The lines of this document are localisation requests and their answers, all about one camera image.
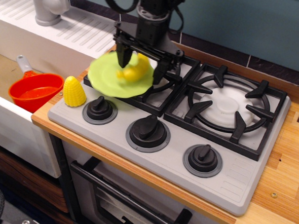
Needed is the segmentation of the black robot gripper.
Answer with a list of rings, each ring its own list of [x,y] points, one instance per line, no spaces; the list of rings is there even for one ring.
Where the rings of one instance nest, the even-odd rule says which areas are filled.
[[[153,84],[157,85],[172,64],[183,59],[183,51],[170,40],[169,25],[172,12],[157,16],[147,10],[137,10],[136,24],[118,21],[115,23],[116,53],[118,63],[124,68],[130,61],[132,52],[145,54],[157,61],[153,74]]]

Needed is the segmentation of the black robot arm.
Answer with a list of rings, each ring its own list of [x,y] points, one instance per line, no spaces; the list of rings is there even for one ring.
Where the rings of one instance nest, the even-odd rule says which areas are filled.
[[[116,22],[114,35],[118,63],[124,68],[135,51],[157,62],[154,70],[154,84],[171,70],[176,70],[184,53],[169,38],[172,11],[184,0],[139,0],[136,6],[138,21]]]

